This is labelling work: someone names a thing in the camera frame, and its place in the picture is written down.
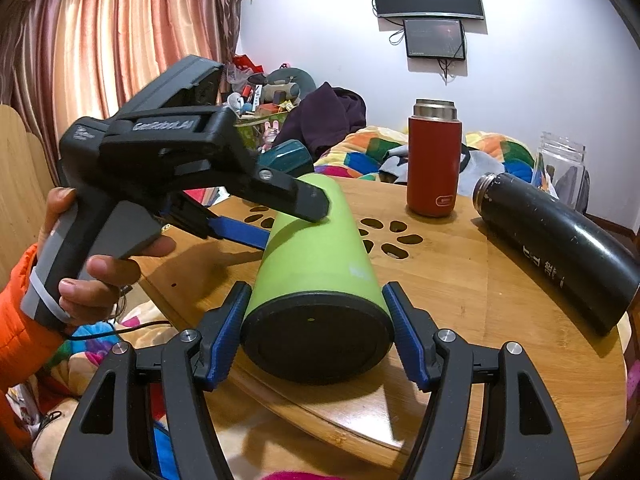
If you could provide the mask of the green thermos bottle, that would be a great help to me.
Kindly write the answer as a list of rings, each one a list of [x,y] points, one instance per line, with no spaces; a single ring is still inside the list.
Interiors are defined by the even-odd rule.
[[[326,193],[329,213],[318,223],[277,214],[240,339],[268,374],[335,384],[375,367],[394,329],[340,185],[324,174],[302,179]]]

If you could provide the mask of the green basket of toys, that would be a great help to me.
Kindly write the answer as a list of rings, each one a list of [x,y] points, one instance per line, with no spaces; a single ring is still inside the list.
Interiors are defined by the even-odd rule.
[[[288,112],[279,112],[265,116],[243,115],[235,123],[242,142],[250,150],[259,150],[266,142],[265,136],[273,139],[283,126]]]

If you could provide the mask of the colourful patchwork bedspread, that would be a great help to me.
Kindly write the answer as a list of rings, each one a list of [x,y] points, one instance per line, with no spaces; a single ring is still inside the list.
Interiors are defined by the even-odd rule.
[[[500,169],[529,182],[533,177],[534,155],[519,140],[500,133],[472,131],[463,143],[470,150],[484,152],[498,162]],[[315,163],[314,171],[332,177],[380,180],[378,170],[391,148],[408,142],[408,130],[370,126],[349,133],[339,144],[325,152]]]

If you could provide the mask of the dark purple jacket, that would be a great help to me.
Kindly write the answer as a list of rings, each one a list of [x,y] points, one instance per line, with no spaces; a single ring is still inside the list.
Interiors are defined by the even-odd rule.
[[[364,99],[352,90],[332,87],[325,82],[288,113],[273,147],[289,140],[298,141],[315,162],[346,136],[366,125]]]

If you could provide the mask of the orange jacket sleeve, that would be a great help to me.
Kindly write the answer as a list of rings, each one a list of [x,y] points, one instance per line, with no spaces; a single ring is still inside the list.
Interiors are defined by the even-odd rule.
[[[0,295],[0,389],[1,429],[19,451],[32,443],[30,433],[6,400],[9,388],[26,382],[63,343],[63,337],[48,330],[21,311],[28,279],[37,255],[29,246],[18,260]]]

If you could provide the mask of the pink striped curtain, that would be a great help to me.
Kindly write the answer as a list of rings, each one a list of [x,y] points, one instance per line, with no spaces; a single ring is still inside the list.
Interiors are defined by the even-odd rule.
[[[1,15],[1,101],[58,160],[77,118],[107,118],[195,54],[230,63],[240,0],[23,0]]]

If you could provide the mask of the red thermos bottle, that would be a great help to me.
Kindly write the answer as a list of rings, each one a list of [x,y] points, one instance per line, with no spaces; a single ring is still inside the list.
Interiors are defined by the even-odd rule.
[[[408,127],[407,205],[419,216],[448,217],[460,172],[462,123],[456,106],[416,99]]]

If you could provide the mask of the black thermos bottle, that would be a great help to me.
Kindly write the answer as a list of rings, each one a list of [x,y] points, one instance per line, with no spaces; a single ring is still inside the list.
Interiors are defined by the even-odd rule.
[[[484,174],[473,204],[488,226],[572,298],[600,335],[639,302],[639,261],[582,214],[512,174]]]

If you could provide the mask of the grey white garment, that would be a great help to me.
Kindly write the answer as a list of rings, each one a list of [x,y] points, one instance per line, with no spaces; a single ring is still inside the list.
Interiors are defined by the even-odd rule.
[[[382,165],[378,170],[380,180],[388,183],[406,185],[408,182],[407,145],[391,148],[385,153]],[[484,174],[502,174],[506,172],[503,162],[491,157],[476,148],[461,145],[460,177],[458,194],[471,197],[477,180]]]

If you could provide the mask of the clear glass jar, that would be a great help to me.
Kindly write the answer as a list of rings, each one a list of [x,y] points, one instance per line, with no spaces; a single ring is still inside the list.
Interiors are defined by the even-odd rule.
[[[534,163],[532,185],[581,214],[587,211],[590,175],[586,148],[566,136],[543,132]]]

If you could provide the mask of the small wall monitor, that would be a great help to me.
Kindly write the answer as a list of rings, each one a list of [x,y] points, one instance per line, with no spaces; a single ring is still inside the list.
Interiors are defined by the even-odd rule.
[[[404,21],[408,58],[464,61],[465,33],[460,20],[409,18]]]

